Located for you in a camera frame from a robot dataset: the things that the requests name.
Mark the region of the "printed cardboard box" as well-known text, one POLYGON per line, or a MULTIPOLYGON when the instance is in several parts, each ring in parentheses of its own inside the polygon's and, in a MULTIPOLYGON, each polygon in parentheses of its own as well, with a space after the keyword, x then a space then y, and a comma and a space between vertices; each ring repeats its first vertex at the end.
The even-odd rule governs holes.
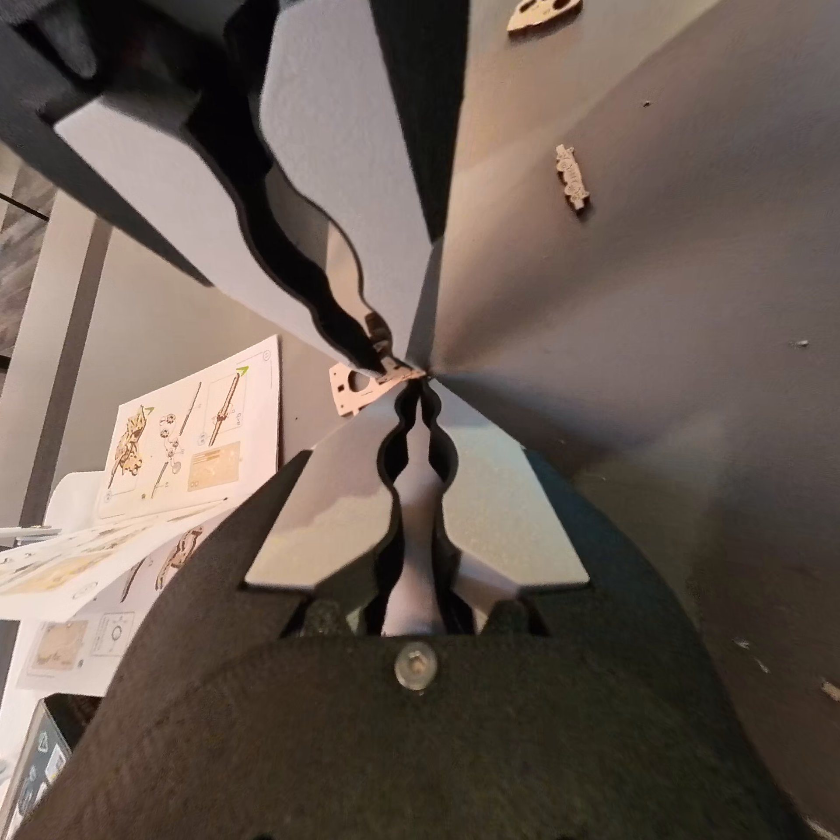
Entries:
POLYGON ((70 755, 70 745, 47 699, 39 700, 3 798, 2 839, 15 838, 25 819, 46 797, 70 755))

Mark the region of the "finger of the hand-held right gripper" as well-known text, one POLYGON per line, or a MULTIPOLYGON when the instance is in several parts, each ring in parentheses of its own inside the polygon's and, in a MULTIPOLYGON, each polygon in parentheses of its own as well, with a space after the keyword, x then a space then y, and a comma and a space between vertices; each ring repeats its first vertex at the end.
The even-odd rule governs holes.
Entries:
POLYGON ((384 375, 385 352, 279 225, 268 189, 276 161, 248 105, 224 116, 203 101, 169 115, 163 128, 100 97, 55 130, 216 289, 311 347, 384 375))
POLYGON ((467 1, 282 2, 259 105, 290 183, 349 242, 394 356, 429 366, 467 1))

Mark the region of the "wooden model part with holes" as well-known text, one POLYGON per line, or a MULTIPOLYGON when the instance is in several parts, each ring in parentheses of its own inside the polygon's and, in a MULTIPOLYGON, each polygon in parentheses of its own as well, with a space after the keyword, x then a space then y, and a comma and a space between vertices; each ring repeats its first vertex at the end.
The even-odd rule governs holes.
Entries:
POLYGON ((523 1, 514 8, 507 23, 507 33, 517 35, 551 24, 564 15, 572 14, 582 1, 523 1))

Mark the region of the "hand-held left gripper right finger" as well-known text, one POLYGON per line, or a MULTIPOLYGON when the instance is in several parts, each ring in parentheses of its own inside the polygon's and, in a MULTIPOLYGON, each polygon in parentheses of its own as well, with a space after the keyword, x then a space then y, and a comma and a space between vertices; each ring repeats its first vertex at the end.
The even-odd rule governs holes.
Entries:
POLYGON ((428 461, 442 487, 432 557, 453 634, 500 602, 586 587, 588 575, 524 448, 438 381, 422 389, 428 461))

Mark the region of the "wooden model plate assembly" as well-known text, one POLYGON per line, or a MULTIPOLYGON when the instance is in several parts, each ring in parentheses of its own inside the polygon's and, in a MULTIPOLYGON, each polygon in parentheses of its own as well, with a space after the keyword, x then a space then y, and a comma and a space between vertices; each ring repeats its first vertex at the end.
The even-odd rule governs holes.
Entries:
POLYGON ((379 376, 362 374, 341 362, 329 369, 332 399, 340 417, 357 416, 397 385, 425 376, 424 371, 401 364, 387 366, 379 376))

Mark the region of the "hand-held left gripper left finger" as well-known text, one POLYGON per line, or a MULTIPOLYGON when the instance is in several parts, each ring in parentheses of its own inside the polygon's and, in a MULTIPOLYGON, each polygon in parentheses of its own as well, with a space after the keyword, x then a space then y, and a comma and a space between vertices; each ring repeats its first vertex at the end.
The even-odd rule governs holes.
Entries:
POLYGON ((336 602, 382 632, 404 565, 402 504, 421 386, 398 385, 317 444, 250 566, 248 587, 336 602))

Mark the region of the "white instruction booklet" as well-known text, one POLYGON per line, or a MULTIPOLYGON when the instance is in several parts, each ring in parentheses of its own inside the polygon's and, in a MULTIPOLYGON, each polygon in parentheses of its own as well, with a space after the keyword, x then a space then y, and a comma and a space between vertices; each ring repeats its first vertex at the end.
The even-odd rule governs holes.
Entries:
POLYGON ((102 697, 165 587, 277 470, 277 337, 119 407, 92 525, 2 552, 14 689, 102 697))

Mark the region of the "white container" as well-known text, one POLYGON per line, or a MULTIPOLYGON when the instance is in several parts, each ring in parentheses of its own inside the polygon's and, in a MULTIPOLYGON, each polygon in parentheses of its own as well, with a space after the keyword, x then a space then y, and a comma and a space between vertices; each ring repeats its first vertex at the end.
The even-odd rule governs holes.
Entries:
POLYGON ((52 491, 42 525, 62 532, 73 532, 92 525, 93 509, 103 470, 71 472, 52 491))

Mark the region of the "engraved wooden strip part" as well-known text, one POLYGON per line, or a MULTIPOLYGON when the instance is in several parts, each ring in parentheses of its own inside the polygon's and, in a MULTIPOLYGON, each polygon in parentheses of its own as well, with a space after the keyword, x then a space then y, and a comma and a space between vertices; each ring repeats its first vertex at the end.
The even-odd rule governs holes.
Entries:
POLYGON ((574 147, 562 143, 556 146, 555 169, 562 182, 567 204, 580 216, 586 210, 591 194, 585 186, 574 147))

